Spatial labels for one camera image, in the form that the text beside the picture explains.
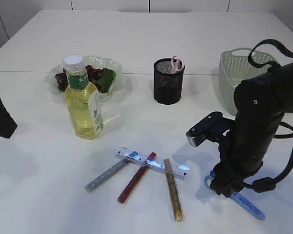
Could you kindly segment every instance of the green basket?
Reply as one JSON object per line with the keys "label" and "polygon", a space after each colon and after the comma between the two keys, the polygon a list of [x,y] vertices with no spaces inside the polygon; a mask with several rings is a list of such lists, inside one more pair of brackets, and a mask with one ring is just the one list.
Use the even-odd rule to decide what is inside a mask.
{"label": "green basket", "polygon": [[[223,97],[225,105],[228,111],[234,116],[237,113],[237,109],[233,100],[233,93],[235,88],[244,79],[250,79],[267,72],[270,65],[266,65],[262,68],[253,67],[249,61],[248,56],[234,55],[235,51],[251,51],[250,48],[238,48],[231,51],[223,52],[220,57],[219,63],[219,89]],[[276,61],[274,57],[269,54],[254,51],[252,58],[257,63],[265,63],[271,60]]]}

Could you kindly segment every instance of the blue tool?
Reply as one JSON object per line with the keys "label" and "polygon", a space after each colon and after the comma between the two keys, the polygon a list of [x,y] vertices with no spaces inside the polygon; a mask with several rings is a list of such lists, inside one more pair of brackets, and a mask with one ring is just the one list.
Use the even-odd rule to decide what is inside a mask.
{"label": "blue tool", "polygon": [[[209,190],[211,189],[209,187],[208,180],[213,180],[214,178],[215,178],[215,174],[213,170],[210,171],[210,174],[204,178],[204,185]],[[240,206],[242,206],[245,210],[250,212],[257,219],[264,220],[266,218],[265,214],[260,209],[258,209],[253,203],[247,200],[242,194],[233,193],[230,198],[233,199]]]}

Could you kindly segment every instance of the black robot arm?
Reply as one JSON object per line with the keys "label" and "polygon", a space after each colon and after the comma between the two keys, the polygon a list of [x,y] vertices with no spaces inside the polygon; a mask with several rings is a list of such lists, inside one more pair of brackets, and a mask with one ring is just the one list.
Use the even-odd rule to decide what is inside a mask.
{"label": "black robot arm", "polygon": [[[273,44],[284,55],[293,58],[293,53],[276,40],[264,40],[257,46],[265,43]],[[205,139],[219,143],[220,162],[213,169],[215,179],[210,187],[226,197],[244,187],[257,192],[273,190],[293,167],[292,150],[288,165],[276,178],[256,180],[252,185],[243,181],[261,168],[262,159],[273,138],[293,137],[293,133],[275,134],[279,125],[293,130],[292,126],[281,122],[284,113],[293,113],[293,63],[282,67],[275,61],[258,64],[252,60],[251,54],[249,62],[255,67],[266,64],[271,67],[267,73],[244,80],[237,86],[234,92],[238,110],[235,120],[223,118],[220,112],[214,112],[187,132],[192,146],[198,146]]]}

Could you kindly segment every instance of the yellow liquid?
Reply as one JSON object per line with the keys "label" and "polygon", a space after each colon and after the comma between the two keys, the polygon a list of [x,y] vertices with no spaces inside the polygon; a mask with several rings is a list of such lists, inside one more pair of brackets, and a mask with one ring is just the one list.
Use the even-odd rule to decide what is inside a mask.
{"label": "yellow liquid", "polygon": [[[84,71],[79,74],[73,73],[73,75],[83,76]],[[88,100],[91,94],[97,90],[97,87],[89,82],[89,84],[83,89],[72,89],[68,86],[65,91],[65,100],[73,121],[76,135],[85,139],[97,138],[102,132],[101,130],[95,132],[93,120],[88,107]]]}

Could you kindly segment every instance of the black mesh pencil cup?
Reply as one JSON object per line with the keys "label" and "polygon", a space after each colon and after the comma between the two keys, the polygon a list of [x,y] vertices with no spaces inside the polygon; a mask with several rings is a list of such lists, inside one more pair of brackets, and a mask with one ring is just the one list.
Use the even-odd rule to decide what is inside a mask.
{"label": "black mesh pencil cup", "polygon": [[154,99],[165,105],[175,104],[181,97],[185,68],[176,73],[171,73],[171,69],[171,58],[163,58],[154,64]]}

